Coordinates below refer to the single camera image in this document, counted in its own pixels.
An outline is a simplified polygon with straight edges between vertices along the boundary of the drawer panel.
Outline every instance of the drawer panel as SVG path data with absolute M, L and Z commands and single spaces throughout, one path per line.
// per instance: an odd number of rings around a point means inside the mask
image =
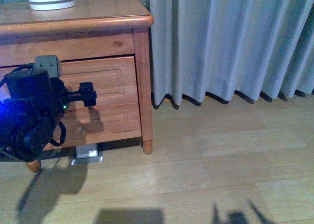
M 97 92 L 97 107 L 137 103 L 134 57 L 62 63 L 62 77 L 70 91 L 80 82 L 92 82 Z M 72 102 L 69 109 L 82 109 L 84 103 Z
M 62 147 L 141 136 L 137 103 L 68 111 L 62 121 L 67 128 L 67 139 Z M 54 136 L 56 140 L 60 136 L 59 128 Z M 55 148 L 48 144 L 45 150 Z
M 0 66 L 31 63 L 41 55 L 64 61 L 133 53 L 131 30 L 12 38 L 1 40 Z

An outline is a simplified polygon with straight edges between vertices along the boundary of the nightstand leg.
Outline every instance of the nightstand leg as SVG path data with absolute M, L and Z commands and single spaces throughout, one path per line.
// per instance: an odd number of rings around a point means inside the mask
M 145 154 L 151 154 L 153 152 L 153 141 L 143 142 L 143 151 Z
M 133 36 L 143 151 L 150 154 L 153 151 L 153 119 L 148 29 L 134 29 Z

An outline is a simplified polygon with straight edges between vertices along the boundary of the wooden furniture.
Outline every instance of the wooden furniture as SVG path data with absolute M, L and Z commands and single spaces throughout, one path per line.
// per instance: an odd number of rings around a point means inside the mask
M 71 103 L 64 147 L 142 137 L 152 152 L 148 28 L 154 19 L 139 0 L 79 0 L 72 8 L 33 11 L 0 6 L 0 78 L 38 55 L 57 55 L 67 88 L 90 81 L 97 105 Z M 8 98 L 0 89 L 0 100 Z M 48 144 L 45 149 L 54 149 Z

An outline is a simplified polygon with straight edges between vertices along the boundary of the white curtain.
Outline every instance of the white curtain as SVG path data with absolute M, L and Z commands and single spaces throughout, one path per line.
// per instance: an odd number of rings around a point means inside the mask
M 314 0 L 150 0 L 155 103 L 314 88 Z

